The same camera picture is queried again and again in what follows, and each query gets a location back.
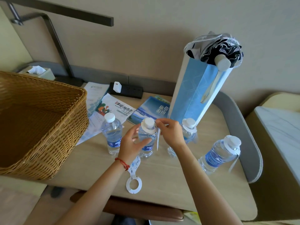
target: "white marble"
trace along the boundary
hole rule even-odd
[[[300,113],[262,106],[254,110],[300,185]]]

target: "beige wall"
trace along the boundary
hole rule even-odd
[[[30,61],[31,56],[0,7],[0,71],[12,71]]]
[[[243,113],[271,92],[300,93],[300,0],[47,1],[115,18],[107,27],[49,14],[71,64],[175,82],[187,42],[229,32],[245,57],[222,91]],[[34,60],[60,62],[40,19],[15,29]]]

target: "wooden desk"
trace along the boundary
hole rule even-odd
[[[133,99],[115,96],[123,102],[138,108],[150,95]],[[171,101],[170,96],[162,96]],[[123,135],[133,125],[126,121]],[[220,109],[211,105],[197,126],[198,144],[190,143],[189,148],[196,158],[204,155],[216,140],[229,134],[225,119]],[[137,194],[127,192],[125,184],[129,173],[124,172],[113,195],[135,200],[169,205],[174,208],[196,211],[195,204],[185,181],[178,158],[170,158],[168,145],[160,138],[159,150],[148,159],[142,159],[137,169],[137,176],[142,180],[142,189]],[[100,175],[111,165],[114,157],[107,151],[106,139],[99,134],[76,146],[57,175],[52,180],[43,181],[48,185],[88,190]],[[228,201],[241,220],[252,220],[257,215],[257,208],[247,183],[241,163],[238,161],[231,173],[230,163],[224,164],[210,176],[211,181]]]

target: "plastic water bottle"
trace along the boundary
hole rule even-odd
[[[120,150],[123,127],[113,113],[107,113],[104,115],[104,118],[101,130],[107,140],[107,149],[109,154],[116,155]]]
[[[148,117],[142,121],[138,133],[139,140],[142,141],[144,139],[151,138],[152,141],[142,148],[142,150],[139,153],[140,157],[149,157],[153,154],[153,145],[157,137],[156,129],[157,128],[155,127],[155,122],[153,118]]]
[[[182,120],[182,134],[186,144],[188,144],[197,134],[197,129],[195,125],[196,121],[192,118]],[[168,154],[172,158],[176,156],[176,153],[170,146],[168,147]]]
[[[223,140],[218,140],[212,146],[212,149],[202,156],[198,162],[206,174],[212,174],[220,165],[230,162],[240,155],[241,140],[236,136],[228,135]]]

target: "wicker basket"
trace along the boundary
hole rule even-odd
[[[0,174],[51,179],[88,126],[86,91],[0,72]]]

